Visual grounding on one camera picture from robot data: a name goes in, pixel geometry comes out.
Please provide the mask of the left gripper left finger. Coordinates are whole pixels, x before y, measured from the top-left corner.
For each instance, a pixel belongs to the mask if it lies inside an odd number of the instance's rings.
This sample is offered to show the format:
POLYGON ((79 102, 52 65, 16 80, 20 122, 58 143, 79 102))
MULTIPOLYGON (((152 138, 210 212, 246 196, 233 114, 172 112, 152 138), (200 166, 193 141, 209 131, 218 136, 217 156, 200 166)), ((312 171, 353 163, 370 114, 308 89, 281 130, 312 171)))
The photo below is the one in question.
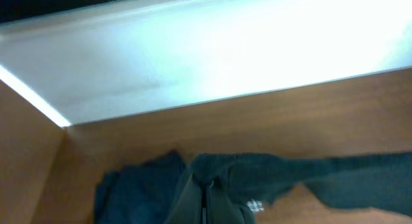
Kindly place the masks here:
POLYGON ((190 175, 173 203, 165 224, 204 224, 203 188, 190 175))

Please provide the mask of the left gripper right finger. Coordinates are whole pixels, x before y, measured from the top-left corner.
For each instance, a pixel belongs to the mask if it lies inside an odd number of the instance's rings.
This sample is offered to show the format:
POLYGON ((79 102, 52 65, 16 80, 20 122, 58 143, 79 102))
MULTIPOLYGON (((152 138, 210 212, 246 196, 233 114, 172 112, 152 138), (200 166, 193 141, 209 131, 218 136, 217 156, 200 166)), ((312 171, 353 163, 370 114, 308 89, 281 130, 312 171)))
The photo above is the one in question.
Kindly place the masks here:
POLYGON ((246 205, 234 203, 216 182, 205 188, 205 223, 256 224, 256 220, 246 205))

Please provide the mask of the dark green t-shirt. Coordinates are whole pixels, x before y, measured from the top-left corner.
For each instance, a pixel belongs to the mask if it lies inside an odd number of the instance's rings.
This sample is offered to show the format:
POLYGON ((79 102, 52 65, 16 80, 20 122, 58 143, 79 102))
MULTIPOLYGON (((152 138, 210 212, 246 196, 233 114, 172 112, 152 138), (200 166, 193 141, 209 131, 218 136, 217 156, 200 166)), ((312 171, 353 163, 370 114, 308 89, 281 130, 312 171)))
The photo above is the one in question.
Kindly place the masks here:
POLYGON ((303 184, 327 207, 375 208, 411 215, 411 153, 331 158, 272 154, 200 154, 190 164, 201 185, 220 181, 235 201, 273 204, 303 184))

